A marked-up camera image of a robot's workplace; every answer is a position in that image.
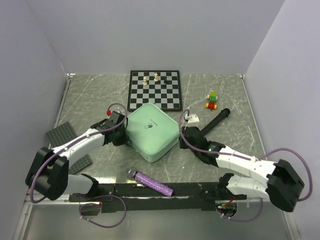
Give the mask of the mint green medicine case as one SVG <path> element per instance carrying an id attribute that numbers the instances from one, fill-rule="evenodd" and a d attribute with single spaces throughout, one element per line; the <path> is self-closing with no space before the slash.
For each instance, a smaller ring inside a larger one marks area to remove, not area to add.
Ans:
<path id="1" fill-rule="evenodd" d="M 153 103 L 146 103 L 128 116 L 127 146 L 147 162 L 162 158 L 179 141 L 179 125 Z"/>

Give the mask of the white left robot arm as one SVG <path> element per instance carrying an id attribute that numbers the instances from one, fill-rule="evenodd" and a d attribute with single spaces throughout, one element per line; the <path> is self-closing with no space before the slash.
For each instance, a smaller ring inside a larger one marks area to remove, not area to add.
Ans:
<path id="1" fill-rule="evenodd" d="M 52 201 L 63 194 L 80 194 L 87 201 L 95 200 L 99 195 L 98 180 L 84 173 L 70 174 L 69 169 L 97 148 L 109 143 L 115 147 L 126 144 L 127 123 L 126 115 L 112 111 L 108 118 L 75 139 L 53 149 L 39 149 L 25 179 L 30 192 L 37 191 Z"/>

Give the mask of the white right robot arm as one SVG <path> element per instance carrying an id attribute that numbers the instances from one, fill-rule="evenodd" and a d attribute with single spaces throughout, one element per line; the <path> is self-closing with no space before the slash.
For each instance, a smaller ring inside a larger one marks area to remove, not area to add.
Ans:
<path id="1" fill-rule="evenodd" d="M 179 126 L 179 147 L 189 149 L 203 163 L 217 168 L 231 170 L 218 184 L 219 196 L 230 199 L 244 195 L 249 198 L 269 200 L 275 207 L 292 212 L 300 199 L 305 184 L 292 165 L 283 159 L 277 162 L 259 159 L 233 150 L 231 147 L 206 139 L 216 125 L 230 115 L 225 108 L 203 129 L 196 124 L 199 118 L 189 110 L 181 113 L 179 119 L 186 125 Z"/>

